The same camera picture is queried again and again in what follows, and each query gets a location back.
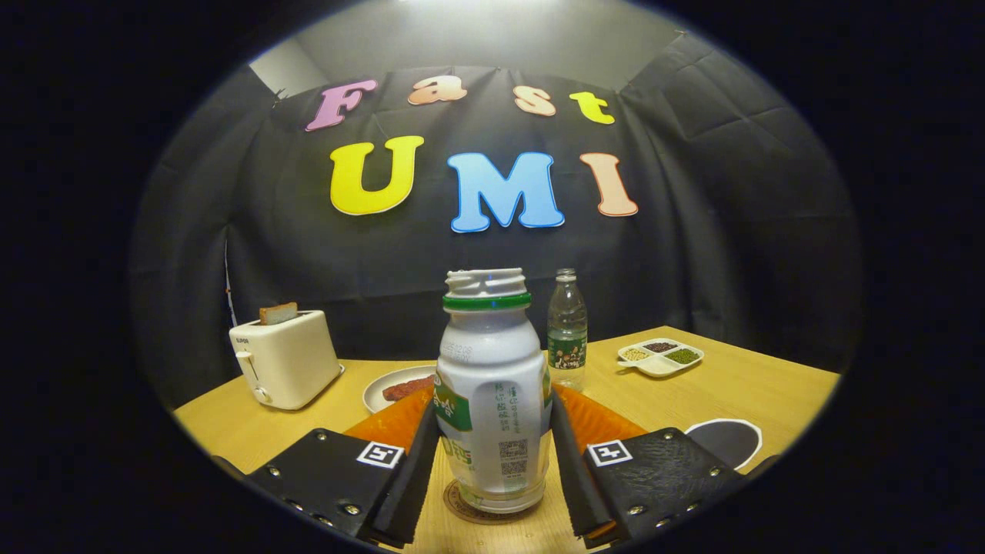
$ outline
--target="letter m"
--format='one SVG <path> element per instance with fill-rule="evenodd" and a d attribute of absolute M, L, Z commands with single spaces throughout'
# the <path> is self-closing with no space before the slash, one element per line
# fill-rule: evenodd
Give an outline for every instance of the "letter m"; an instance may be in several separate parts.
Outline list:
<path fill-rule="evenodd" d="M 474 233 L 489 228 L 490 218 L 483 215 L 480 198 L 486 200 L 496 220 L 503 227 L 513 221 L 516 206 L 523 197 L 520 225 L 557 227 L 564 214 L 555 204 L 551 188 L 551 164 L 554 159 L 540 152 L 525 152 L 513 164 L 509 177 L 495 168 L 484 154 L 456 154 L 448 165 L 458 172 L 458 217 L 451 222 L 456 233 Z"/>

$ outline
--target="toast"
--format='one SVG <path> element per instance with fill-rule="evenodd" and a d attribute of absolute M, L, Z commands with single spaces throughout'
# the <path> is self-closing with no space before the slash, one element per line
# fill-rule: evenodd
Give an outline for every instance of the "toast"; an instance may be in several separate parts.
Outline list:
<path fill-rule="evenodd" d="M 297 302 L 260 309 L 261 325 L 276 325 L 297 317 Z"/>

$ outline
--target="table surface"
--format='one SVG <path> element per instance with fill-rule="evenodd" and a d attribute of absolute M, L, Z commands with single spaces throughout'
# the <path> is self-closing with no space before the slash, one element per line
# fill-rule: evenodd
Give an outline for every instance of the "table surface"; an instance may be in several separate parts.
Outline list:
<path fill-rule="evenodd" d="M 661 337 L 704 351 L 704 359 L 664 378 L 617 364 L 620 348 Z M 258 403 L 240 376 L 181 406 L 174 416 L 203 450 L 250 473 L 313 428 L 341 433 L 368 417 L 362 393 L 373 380 L 434 360 L 341 362 L 346 371 L 296 412 Z M 747 473 L 768 456 L 786 450 L 804 432 L 837 382 L 834 373 L 663 326 L 589 343 L 583 392 L 648 431 L 664 427 L 685 431 L 715 418 L 748 420 L 762 430 L 762 448 L 740 470 Z M 586 552 L 573 535 L 558 459 L 554 449 L 550 453 L 544 500 L 537 509 L 519 521 L 482 525 L 455 517 L 444 505 L 442 493 L 453 478 L 444 450 L 436 449 L 415 542 L 400 551 Z"/>

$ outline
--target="colorful foam letter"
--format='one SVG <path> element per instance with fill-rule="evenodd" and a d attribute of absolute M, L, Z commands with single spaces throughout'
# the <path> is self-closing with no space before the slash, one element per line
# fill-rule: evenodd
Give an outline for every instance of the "colorful foam letter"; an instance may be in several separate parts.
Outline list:
<path fill-rule="evenodd" d="M 612 125 L 616 122 L 616 119 L 607 113 L 602 113 L 602 108 L 609 105 L 606 101 L 602 99 L 595 98 L 592 93 L 574 93 L 568 98 L 577 101 L 578 107 L 581 108 L 581 113 L 585 117 L 588 117 L 596 123 L 602 123 L 603 125 Z"/>
<path fill-rule="evenodd" d="M 313 131 L 322 127 L 338 125 L 346 120 L 346 117 L 339 113 L 344 106 L 346 111 L 356 109 L 362 100 L 362 92 L 372 91 L 376 88 L 375 81 L 361 81 L 352 85 L 343 85 L 334 89 L 328 89 L 321 93 L 322 101 L 318 112 L 314 115 L 314 120 L 304 127 L 305 131 Z"/>
<path fill-rule="evenodd" d="M 514 87 L 513 94 L 516 95 L 516 100 L 514 100 L 516 105 L 528 113 L 550 117 L 558 112 L 554 105 L 548 102 L 551 99 L 551 95 L 541 89 L 523 86 Z"/>
<path fill-rule="evenodd" d="M 484 154 L 456 154 L 448 165 L 458 172 L 458 217 L 451 222 L 455 233 L 474 233 L 489 228 L 490 218 L 483 215 L 479 199 L 503 227 L 513 221 L 516 206 L 523 196 L 520 225 L 557 227 L 564 223 L 551 189 L 551 164 L 554 159 L 540 152 L 525 152 L 513 164 L 509 177 L 502 178 Z"/>
<path fill-rule="evenodd" d="M 625 194 L 623 180 L 619 177 L 616 164 L 619 158 L 612 154 L 582 154 L 578 160 L 584 162 L 595 175 L 599 185 L 602 202 L 599 203 L 599 213 L 609 217 L 631 216 L 639 211 L 639 206 Z"/>
<path fill-rule="evenodd" d="M 439 100 L 455 101 L 469 92 L 462 88 L 462 80 L 454 75 L 428 77 L 414 84 L 414 91 L 407 97 L 413 105 L 430 104 Z"/>
<path fill-rule="evenodd" d="M 424 137 L 394 137 L 383 145 L 393 151 L 390 183 L 382 190 L 362 188 L 362 164 L 372 152 L 372 143 L 359 142 L 335 149 L 329 156 L 335 162 L 330 196 L 332 205 L 351 216 L 385 212 L 403 202 L 414 186 L 414 155 L 425 143 Z"/>

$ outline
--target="plastic bottle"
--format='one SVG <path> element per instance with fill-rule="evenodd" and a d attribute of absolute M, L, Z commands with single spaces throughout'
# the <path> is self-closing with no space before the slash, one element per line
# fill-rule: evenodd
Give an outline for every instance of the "plastic bottle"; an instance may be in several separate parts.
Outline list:
<path fill-rule="evenodd" d="M 559 269 L 548 306 L 548 365 L 551 380 L 581 390 L 588 350 L 588 309 L 573 269 Z"/>
<path fill-rule="evenodd" d="M 544 496 L 551 378 L 523 270 L 449 271 L 434 407 L 462 499 L 510 514 Z"/>

